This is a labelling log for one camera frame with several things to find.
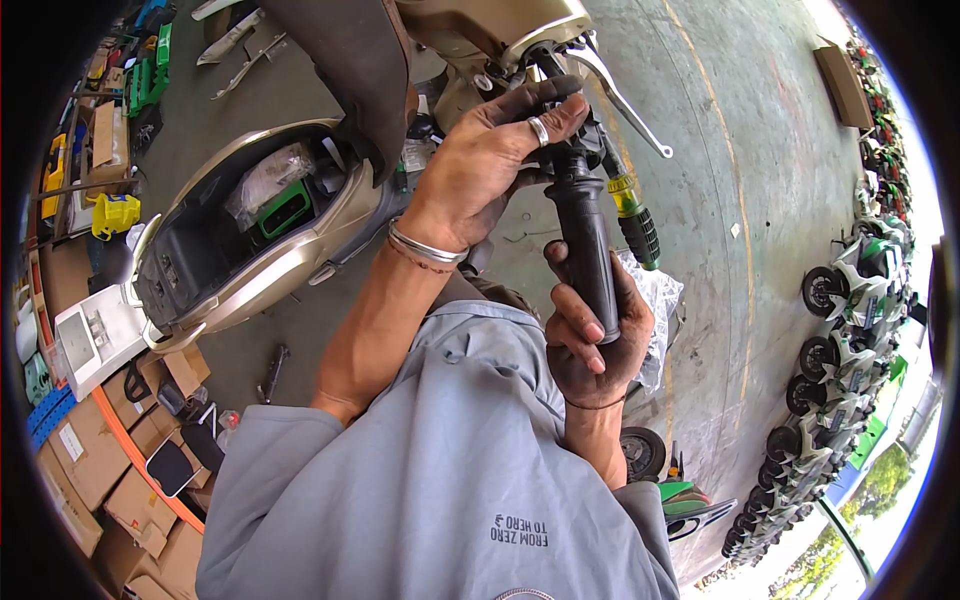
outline storage compartment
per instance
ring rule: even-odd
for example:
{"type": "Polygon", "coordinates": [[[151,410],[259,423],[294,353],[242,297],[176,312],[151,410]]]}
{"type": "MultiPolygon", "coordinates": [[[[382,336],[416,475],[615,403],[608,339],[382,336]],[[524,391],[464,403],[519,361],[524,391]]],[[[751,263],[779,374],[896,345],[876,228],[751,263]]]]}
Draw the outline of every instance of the storage compartment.
{"type": "MultiPolygon", "coordinates": [[[[330,128],[306,124],[258,139],[224,158],[189,190],[151,240],[133,284],[156,327],[183,317],[264,251],[324,216],[342,193],[342,189],[326,193],[324,182],[345,177],[324,145],[329,137],[330,128]],[[296,142],[306,146],[315,164],[312,175],[294,183],[302,185],[308,198],[295,195],[299,204],[275,207],[276,216],[264,222],[266,227],[241,230],[227,210],[231,193],[261,160],[296,142]],[[305,210],[298,209],[305,204],[309,204],[305,210]]],[[[348,173],[361,167],[348,144],[334,143],[348,173]]]]}

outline brake lever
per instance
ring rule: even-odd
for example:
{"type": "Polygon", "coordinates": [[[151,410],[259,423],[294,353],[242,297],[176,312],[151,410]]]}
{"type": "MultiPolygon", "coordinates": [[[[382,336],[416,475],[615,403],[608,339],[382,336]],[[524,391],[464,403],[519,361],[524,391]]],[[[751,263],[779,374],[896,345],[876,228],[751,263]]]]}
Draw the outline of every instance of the brake lever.
{"type": "Polygon", "coordinates": [[[630,123],[637,133],[639,133],[643,139],[653,147],[654,150],[660,153],[664,158],[673,157],[673,148],[665,144],[661,144],[653,132],[650,131],[650,128],[647,127],[647,124],[643,122],[643,119],[636,114],[636,111],[631,107],[627,101],[620,94],[620,90],[616,88],[616,84],[613,82],[613,76],[610,74],[610,70],[607,68],[607,65],[604,64],[603,60],[600,59],[600,55],[596,53],[596,50],[593,47],[593,44],[586,38],[586,41],[581,42],[579,39],[578,43],[571,44],[569,47],[564,49],[564,54],[581,63],[583,66],[588,68],[596,78],[600,81],[600,85],[603,87],[604,93],[607,95],[607,98],[610,99],[611,103],[620,111],[620,114],[623,115],[627,122],[630,123]]]}

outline man's right hand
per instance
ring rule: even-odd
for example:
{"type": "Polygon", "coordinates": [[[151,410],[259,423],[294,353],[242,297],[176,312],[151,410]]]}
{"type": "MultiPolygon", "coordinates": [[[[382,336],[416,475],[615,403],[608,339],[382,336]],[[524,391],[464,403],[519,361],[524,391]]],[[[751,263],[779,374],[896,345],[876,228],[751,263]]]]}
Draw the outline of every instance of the man's right hand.
{"type": "Polygon", "coordinates": [[[567,253],[562,240],[554,240],[543,249],[550,269],[560,279],[550,292],[557,310],[546,323],[547,364],[568,402],[582,408],[600,408],[626,394],[627,385],[639,373],[654,329],[654,314],[611,252],[620,337],[596,346],[603,339],[604,329],[570,286],[567,253]]]}

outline forearm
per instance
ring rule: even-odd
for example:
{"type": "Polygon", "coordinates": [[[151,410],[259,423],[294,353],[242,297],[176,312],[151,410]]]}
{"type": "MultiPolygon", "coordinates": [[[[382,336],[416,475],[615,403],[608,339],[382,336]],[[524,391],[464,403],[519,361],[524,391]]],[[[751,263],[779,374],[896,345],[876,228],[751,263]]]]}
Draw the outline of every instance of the forearm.
{"type": "Polygon", "coordinates": [[[611,490],[627,485],[627,460],[620,446],[623,402],[600,410],[566,404],[564,443],[593,468],[611,490]]]}
{"type": "Polygon", "coordinates": [[[311,406],[346,426],[393,380],[427,309],[450,277],[437,271],[451,265],[427,267],[384,243],[356,303],[326,347],[311,406]]]}

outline brown cardboard box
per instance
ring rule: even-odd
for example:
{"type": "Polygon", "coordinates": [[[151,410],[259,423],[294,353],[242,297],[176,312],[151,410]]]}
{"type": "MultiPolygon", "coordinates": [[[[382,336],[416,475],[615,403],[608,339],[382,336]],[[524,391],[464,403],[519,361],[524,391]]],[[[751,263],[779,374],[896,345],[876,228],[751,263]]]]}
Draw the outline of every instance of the brown cardboard box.
{"type": "Polygon", "coordinates": [[[86,242],[77,237],[56,248],[45,246],[40,250],[39,264],[43,299],[52,324],[54,317],[90,295],[86,280],[93,277],[93,269],[86,242]]]}
{"type": "MultiPolygon", "coordinates": [[[[171,545],[168,542],[165,550],[169,550],[171,545]]],[[[178,546],[176,555],[168,555],[165,551],[160,557],[161,560],[164,560],[164,556],[168,557],[166,563],[172,566],[168,567],[167,571],[171,574],[174,574],[176,568],[190,569],[190,562],[183,555],[184,548],[190,550],[189,544],[178,542],[178,546]]],[[[185,587],[185,575],[175,574],[176,576],[168,581],[157,561],[146,550],[137,546],[130,534],[117,523],[110,523],[104,531],[104,536],[93,554],[93,564],[100,575],[101,584],[114,598],[126,598],[123,589],[127,587],[139,595],[141,600],[196,600],[196,595],[179,591],[179,588],[185,587]]],[[[195,579],[196,576],[197,566],[193,564],[190,577],[195,579]]]]}
{"type": "Polygon", "coordinates": [[[146,550],[137,546],[123,527],[110,523],[93,553],[93,564],[100,575],[100,583],[114,598],[122,598],[127,582],[146,575],[170,590],[160,581],[160,567],[146,550]]]}
{"type": "MultiPolygon", "coordinates": [[[[93,115],[93,168],[90,169],[90,181],[121,180],[127,176],[130,168],[130,140],[127,133],[127,117],[123,109],[114,102],[101,104],[93,115]]],[[[106,185],[90,188],[88,198],[96,198],[102,193],[118,194],[124,191],[123,185],[106,185]]]]}
{"type": "Polygon", "coordinates": [[[813,56],[824,73],[833,102],[840,113],[840,123],[847,127],[871,129],[874,116],[870,113],[867,97],[863,93],[863,84],[853,70],[853,64],[847,53],[830,40],[821,37],[829,46],[817,48],[813,56]]]}
{"type": "Polygon", "coordinates": [[[210,367],[206,365],[196,344],[169,354],[148,352],[137,361],[136,366],[154,396],[167,373],[173,377],[184,397],[196,392],[204,380],[210,377],[210,367]]]}
{"type": "Polygon", "coordinates": [[[93,549],[104,534],[103,528],[73,489],[49,442],[43,443],[36,459],[43,475],[43,483],[53,498],[54,509],[60,514],[60,520],[84,554],[87,557],[92,556],[93,549]]]}
{"type": "Polygon", "coordinates": [[[184,521],[174,525],[167,537],[167,547],[163,549],[156,563],[160,567],[160,576],[164,586],[173,593],[196,599],[194,584],[197,581],[197,564],[204,547],[204,536],[184,521]]]}
{"type": "Polygon", "coordinates": [[[197,503],[197,506],[204,509],[205,512],[210,512],[210,501],[213,499],[213,486],[217,483],[217,476],[213,475],[206,480],[204,486],[198,490],[190,490],[190,497],[193,498],[193,501],[197,503]]]}
{"type": "Polygon", "coordinates": [[[117,414],[117,418],[123,423],[124,429],[129,431],[137,420],[140,419],[140,415],[143,415],[151,406],[156,404],[156,398],[150,395],[139,402],[130,402],[127,400],[127,395],[123,389],[126,379],[127,369],[125,367],[108,379],[101,387],[104,390],[104,394],[107,395],[110,405],[113,406],[113,412],[117,414]]]}
{"type": "Polygon", "coordinates": [[[140,600],[174,600],[174,597],[164,591],[150,575],[140,575],[129,582],[127,588],[140,600]]]}
{"type": "Polygon", "coordinates": [[[187,460],[190,461],[190,465],[194,471],[197,469],[200,470],[200,472],[190,480],[190,483],[187,484],[187,488],[202,488],[211,473],[208,469],[203,468],[200,459],[190,451],[190,448],[187,447],[183,441],[180,432],[174,431],[179,426],[180,423],[175,417],[162,406],[157,406],[157,408],[150,412],[146,419],[141,420],[136,427],[133,428],[133,431],[130,432],[130,437],[133,439],[136,447],[140,449],[143,457],[150,458],[150,456],[156,452],[156,449],[160,447],[160,444],[170,435],[170,432],[173,431],[174,434],[170,436],[170,441],[183,450],[183,454],[186,455],[187,460]]]}
{"type": "Polygon", "coordinates": [[[100,84],[100,91],[110,91],[113,89],[122,90],[124,88],[123,68],[112,66],[100,84]]]}
{"type": "Polygon", "coordinates": [[[88,398],[74,407],[48,440],[84,505],[95,511],[130,466],[97,403],[88,398]]]}
{"type": "Polygon", "coordinates": [[[90,79],[100,79],[104,74],[104,70],[107,68],[107,59],[109,56],[109,48],[103,46],[97,48],[97,52],[90,61],[90,68],[86,71],[86,76],[90,79]]]}
{"type": "Polygon", "coordinates": [[[127,470],[120,485],[104,503],[104,510],[154,558],[160,556],[167,534],[177,521],[173,509],[156,495],[135,468],[127,470]]]}

